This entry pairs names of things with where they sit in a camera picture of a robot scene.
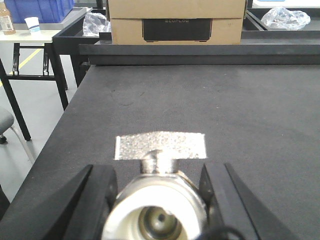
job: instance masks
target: paper cup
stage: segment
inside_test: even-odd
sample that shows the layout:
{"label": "paper cup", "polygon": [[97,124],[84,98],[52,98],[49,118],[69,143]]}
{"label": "paper cup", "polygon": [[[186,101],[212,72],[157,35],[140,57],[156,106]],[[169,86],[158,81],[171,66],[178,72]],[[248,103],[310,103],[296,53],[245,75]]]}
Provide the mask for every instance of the paper cup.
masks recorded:
{"label": "paper cup", "polygon": [[40,25],[39,25],[39,18],[36,16],[27,17],[24,19],[26,24],[28,25],[29,31],[31,35],[39,35],[40,32]]}

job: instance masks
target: plastic bottle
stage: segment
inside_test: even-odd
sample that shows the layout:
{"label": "plastic bottle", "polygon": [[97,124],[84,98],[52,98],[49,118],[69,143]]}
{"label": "plastic bottle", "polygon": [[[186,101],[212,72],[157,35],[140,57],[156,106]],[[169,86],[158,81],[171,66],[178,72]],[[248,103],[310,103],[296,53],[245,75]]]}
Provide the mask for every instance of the plastic bottle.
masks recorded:
{"label": "plastic bottle", "polygon": [[5,0],[0,0],[0,24],[4,35],[16,33],[10,11],[7,9],[5,4]]}

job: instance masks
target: chair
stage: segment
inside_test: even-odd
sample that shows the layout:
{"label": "chair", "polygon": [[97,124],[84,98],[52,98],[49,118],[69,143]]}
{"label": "chair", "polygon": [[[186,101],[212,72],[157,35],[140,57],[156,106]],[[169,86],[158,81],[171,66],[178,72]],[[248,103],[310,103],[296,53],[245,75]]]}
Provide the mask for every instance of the chair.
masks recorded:
{"label": "chair", "polygon": [[4,108],[0,107],[0,144],[4,144],[7,141],[7,138],[4,136],[4,132],[8,129],[11,129],[15,135],[18,137],[20,143],[22,144],[25,153],[29,157],[30,161],[35,163],[34,156],[31,154],[30,149],[28,148],[25,140],[23,139],[22,135],[18,128],[16,128],[14,124],[14,116],[5,110]]}

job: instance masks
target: plastic bag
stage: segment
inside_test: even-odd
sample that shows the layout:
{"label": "plastic bag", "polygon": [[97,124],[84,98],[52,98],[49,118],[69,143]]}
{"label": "plastic bag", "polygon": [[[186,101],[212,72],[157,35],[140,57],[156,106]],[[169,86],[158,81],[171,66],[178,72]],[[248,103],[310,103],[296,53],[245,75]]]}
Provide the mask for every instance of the plastic bag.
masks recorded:
{"label": "plastic bag", "polygon": [[261,21],[272,29],[299,30],[310,23],[310,16],[303,11],[289,11],[280,6],[270,9]]}
{"label": "plastic bag", "polygon": [[110,33],[111,24],[101,13],[88,12],[83,21],[83,36],[99,37],[99,33]]}

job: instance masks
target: gray floor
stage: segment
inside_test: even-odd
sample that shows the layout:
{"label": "gray floor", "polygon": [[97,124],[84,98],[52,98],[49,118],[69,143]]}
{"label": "gray floor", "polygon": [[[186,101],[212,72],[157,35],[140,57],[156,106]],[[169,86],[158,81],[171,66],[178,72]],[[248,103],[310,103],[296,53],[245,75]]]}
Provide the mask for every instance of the gray floor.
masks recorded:
{"label": "gray floor", "polygon": [[[12,68],[12,51],[13,44],[0,43],[0,58],[8,73]],[[23,49],[20,63],[33,51],[34,49]],[[43,52],[41,51],[21,68],[20,73],[42,74],[42,57]],[[61,59],[68,83],[66,93],[70,101],[77,90],[77,86],[70,58],[61,56]],[[31,141],[27,142],[27,145],[36,158],[63,114],[56,83],[53,81],[25,80],[15,80],[10,83],[32,138]],[[0,86],[0,106],[12,112],[3,86]],[[8,143],[0,145],[0,184],[8,199],[12,201],[32,164],[14,133],[7,130],[4,135],[7,137]]]}

